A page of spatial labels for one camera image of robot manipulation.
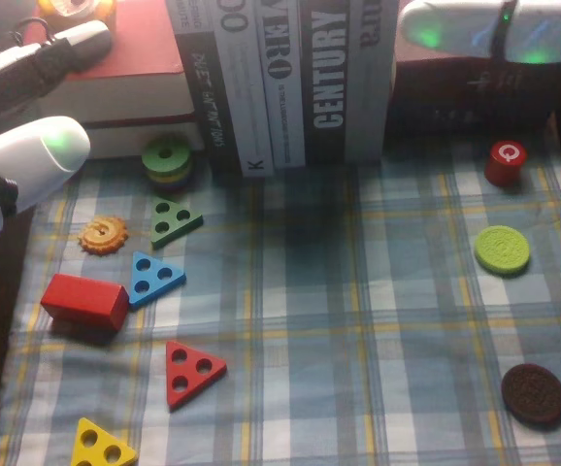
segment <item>triangle block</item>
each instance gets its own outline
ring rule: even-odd
[[[160,197],[153,198],[151,245],[155,250],[203,224],[203,216]]]
[[[183,283],[185,273],[182,269],[142,252],[134,252],[129,292],[132,307],[142,306]]]
[[[78,422],[71,466],[129,466],[138,453],[83,417]]]
[[[166,402],[173,411],[226,374],[224,359],[177,342],[166,344]]]

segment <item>stacked rings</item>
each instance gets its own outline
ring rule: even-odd
[[[178,189],[189,181],[194,160],[186,142],[175,136],[165,136],[147,145],[143,165],[153,185],[161,189]]]

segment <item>red bottle cap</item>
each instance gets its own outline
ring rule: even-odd
[[[509,186],[520,180],[520,170],[526,161],[526,149],[514,141],[500,141],[492,147],[485,166],[485,177],[497,186]]]

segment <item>yellow triangle block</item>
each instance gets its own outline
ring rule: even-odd
[[[86,417],[78,422],[71,466],[128,466],[138,453]]]

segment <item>checkered fabric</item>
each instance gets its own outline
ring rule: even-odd
[[[0,465],[69,465],[80,417],[141,466],[561,464],[561,427],[529,429],[500,382],[522,362],[561,380],[561,153],[521,139],[521,188],[482,174],[493,141],[415,140],[380,167],[201,175],[173,200],[205,225],[152,254],[187,284],[133,311],[112,341],[52,325],[55,273],[129,286],[150,253],[151,189],[136,160],[88,163],[32,225],[0,398]],[[117,254],[81,251],[95,215],[126,219]],[[486,273],[481,229],[531,245],[523,275]],[[228,374],[169,413],[165,344],[224,358]]]

